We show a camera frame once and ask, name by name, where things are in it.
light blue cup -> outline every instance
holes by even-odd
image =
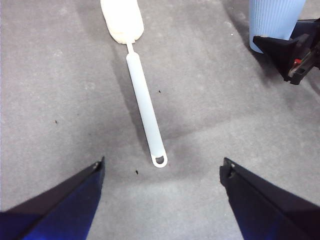
[[[289,40],[306,0],[250,0],[250,48],[262,51],[253,43],[254,36]]]

brush handle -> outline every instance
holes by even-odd
[[[161,139],[140,57],[136,52],[131,51],[126,56],[126,62],[128,64],[152,162],[157,168],[163,168],[167,164],[168,158]],[[157,158],[161,157],[163,157],[163,162],[157,163]]]

black clamp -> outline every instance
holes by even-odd
[[[291,84],[299,85],[313,67],[320,69],[320,18],[299,20],[290,40],[254,36],[253,42]]]

white bottle brush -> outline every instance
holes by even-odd
[[[163,168],[168,162],[166,150],[160,135],[140,57],[134,52],[132,45],[144,32],[144,23],[137,0],[101,0],[101,8],[111,36],[119,44],[127,45],[126,62],[151,159],[157,168]]]

brush head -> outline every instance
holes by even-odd
[[[144,32],[137,0],[101,0],[109,33],[119,44],[134,43]]]

